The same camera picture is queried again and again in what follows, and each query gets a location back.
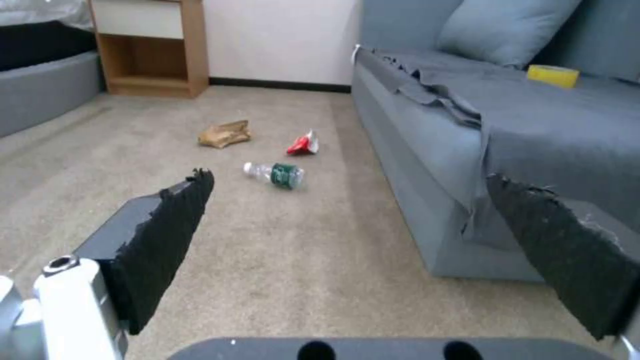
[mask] gray blanket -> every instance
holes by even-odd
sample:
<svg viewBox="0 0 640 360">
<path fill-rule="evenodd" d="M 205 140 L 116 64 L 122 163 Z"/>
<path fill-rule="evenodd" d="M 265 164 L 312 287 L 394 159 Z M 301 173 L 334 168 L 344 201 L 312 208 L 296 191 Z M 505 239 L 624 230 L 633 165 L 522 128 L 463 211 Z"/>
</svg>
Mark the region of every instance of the gray blanket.
<svg viewBox="0 0 640 360">
<path fill-rule="evenodd" d="M 448 54 L 360 51 L 380 81 L 425 106 L 478 127 L 478 174 L 500 172 L 592 204 L 640 233 L 640 86 L 581 76 L 573 89 L 529 81 L 522 71 Z M 510 234 L 478 182 L 465 237 L 504 248 Z"/>
</svg>

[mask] white bottle cap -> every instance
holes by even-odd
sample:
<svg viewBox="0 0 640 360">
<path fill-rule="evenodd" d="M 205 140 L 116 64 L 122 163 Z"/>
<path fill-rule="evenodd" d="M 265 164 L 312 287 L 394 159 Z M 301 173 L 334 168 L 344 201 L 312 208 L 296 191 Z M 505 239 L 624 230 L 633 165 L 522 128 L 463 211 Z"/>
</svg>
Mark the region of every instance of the white bottle cap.
<svg viewBox="0 0 640 360">
<path fill-rule="evenodd" d="M 245 174 L 249 175 L 251 174 L 251 167 L 253 166 L 252 163 L 244 163 L 244 167 L 243 167 L 243 171 Z"/>
</svg>

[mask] white wall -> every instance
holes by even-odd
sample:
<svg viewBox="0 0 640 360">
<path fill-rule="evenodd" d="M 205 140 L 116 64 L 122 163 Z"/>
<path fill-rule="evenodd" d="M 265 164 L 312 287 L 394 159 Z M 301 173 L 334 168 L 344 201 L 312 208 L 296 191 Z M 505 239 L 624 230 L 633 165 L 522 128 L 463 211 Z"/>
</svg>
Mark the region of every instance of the white wall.
<svg viewBox="0 0 640 360">
<path fill-rule="evenodd" d="M 361 0 L 204 0 L 209 72 L 351 84 Z"/>
</svg>

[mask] black baseboard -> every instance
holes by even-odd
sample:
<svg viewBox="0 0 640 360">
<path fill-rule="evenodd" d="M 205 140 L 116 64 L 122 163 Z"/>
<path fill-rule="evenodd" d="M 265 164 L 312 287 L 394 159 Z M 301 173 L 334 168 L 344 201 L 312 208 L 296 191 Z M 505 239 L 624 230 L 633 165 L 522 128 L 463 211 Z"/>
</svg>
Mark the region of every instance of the black baseboard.
<svg viewBox="0 0 640 360">
<path fill-rule="evenodd" d="M 251 88 L 341 92 L 345 94 L 348 94 L 351 92 L 351 87 L 349 85 L 293 83 L 290 81 L 251 80 L 251 79 L 234 79 L 234 78 L 209 78 L 209 85 L 247 86 Z"/>
</svg>

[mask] white bedsheet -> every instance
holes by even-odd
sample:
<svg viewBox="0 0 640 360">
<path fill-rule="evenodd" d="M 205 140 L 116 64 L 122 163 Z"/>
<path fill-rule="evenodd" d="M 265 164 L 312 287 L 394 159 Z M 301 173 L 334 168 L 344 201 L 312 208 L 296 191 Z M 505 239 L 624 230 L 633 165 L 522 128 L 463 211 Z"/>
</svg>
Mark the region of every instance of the white bedsheet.
<svg viewBox="0 0 640 360">
<path fill-rule="evenodd" d="M 93 29 L 86 0 L 0 0 L 0 26 L 52 20 L 74 28 Z"/>
</svg>

